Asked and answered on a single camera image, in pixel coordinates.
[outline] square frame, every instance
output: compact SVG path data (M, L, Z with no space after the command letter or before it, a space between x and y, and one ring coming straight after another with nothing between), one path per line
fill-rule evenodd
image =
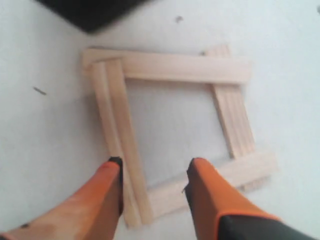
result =
M256 152L240 85L251 77L251 63L231 57L227 45L205 56L86 49L83 72L92 80L110 156L123 159L124 219L128 227L150 224L155 218L188 207L182 190L186 175L147 189L125 79L210 84L228 145L229 161L218 168L234 187L249 191L260 187L277 170L275 155Z

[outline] white surface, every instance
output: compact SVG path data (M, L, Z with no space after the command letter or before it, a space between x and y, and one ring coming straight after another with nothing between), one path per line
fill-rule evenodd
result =
M245 89L257 145L281 172L248 195L291 226L320 237L319 0L155 0L87 36L34 1L0 0L0 231L42 214L107 158L90 83L89 46L198 54L228 42L255 63ZM176 23L175 18L183 21ZM46 96L33 87L47 93ZM128 84L150 185L204 156L227 155L211 94L192 84ZM172 214L116 239L195 239L190 214Z

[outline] pine wood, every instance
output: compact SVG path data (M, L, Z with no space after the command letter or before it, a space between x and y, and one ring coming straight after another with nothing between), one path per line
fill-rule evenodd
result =
M88 49L83 55L84 71L93 73L108 149L125 162L124 217L129 227L151 223L154 218L187 207L182 190L188 180L184 175L181 180L147 191L125 78L215 83L212 91L216 107L234 158L218 169L220 174L233 186L250 190L277 168L273 154L254 153L254 138L239 87L244 82L239 79L250 75L249 63L231 59L226 45L206 54L211 57Z
M94 62L120 58L127 79L192 83L245 84L252 74L245 58L216 58L89 48L82 58L86 71Z
M205 53L217 58L230 58L228 45L219 45ZM215 105L232 158L243 157L255 151L244 98L238 85L212 85Z
M112 107L112 96L107 80L106 64L104 62L93 64L91 74L92 84L95 90L96 101L99 107L104 132L103 135L109 155L116 157L119 156L124 159ZM126 161L123 162L123 186L124 220L128 226L138 227L141 225L141 218Z
M278 170L273 153L258 152L231 160L218 167L218 172L235 188L256 179L270 176ZM183 189L188 184L186 174L179 180L162 184L148 192L155 218L188 208Z

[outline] light wood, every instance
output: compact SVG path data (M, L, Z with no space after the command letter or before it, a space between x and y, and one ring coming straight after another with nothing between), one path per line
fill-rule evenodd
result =
M124 159L113 113L111 99L112 95L108 85L105 63L99 62L93 64L91 73L92 84L95 90L96 101L99 107L104 137L109 155ZM141 218L137 201L132 189L126 161L123 161L123 187L124 220L128 227L138 227L141 225Z
M192 83L245 84L252 65L245 58L216 58L89 48L84 51L84 71L95 62L121 58L127 79Z
M223 44L205 52L207 56L230 58L228 45ZM239 158L255 151L244 98L237 85L212 85L215 105L231 158Z
M237 188L254 180L270 176L278 170L276 157L273 153L253 153L237 160L231 160L218 172L233 187ZM184 175L180 180L163 184L148 191L155 218L188 208L188 202L183 189L188 184Z
M106 82L109 87L116 129L121 142L123 157L130 176L141 222L142 224L150 224L153 221L153 213L147 194L143 166L136 143L121 60L107 60L105 62L105 74Z

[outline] wooden strip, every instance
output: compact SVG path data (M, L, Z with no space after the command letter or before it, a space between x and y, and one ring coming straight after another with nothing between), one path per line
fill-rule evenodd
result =
M269 176L278 170L278 166L273 153L253 153L236 161L229 161L217 170L233 187L237 188ZM188 177L185 175L180 180L149 190L148 195L155 218L188 208L188 202L183 193L187 184Z
M205 53L208 56L230 58L228 45L219 45ZM212 85L216 109L232 158L243 157L255 151L255 140L247 116L244 98L239 86Z
M216 58L177 54L143 53L89 48L82 58L83 70L94 62L121 58L128 79L192 83L245 84L252 75L244 58Z
M92 83L95 89L109 155L119 156L124 159L111 104L112 99L107 81L106 68L103 62L93 64ZM123 161L123 186L124 220L128 227L138 227L141 225L141 219L125 161Z
M122 62L120 59L107 60L105 69L116 129L140 212L141 222L142 224L150 224L153 221L153 213L132 124Z

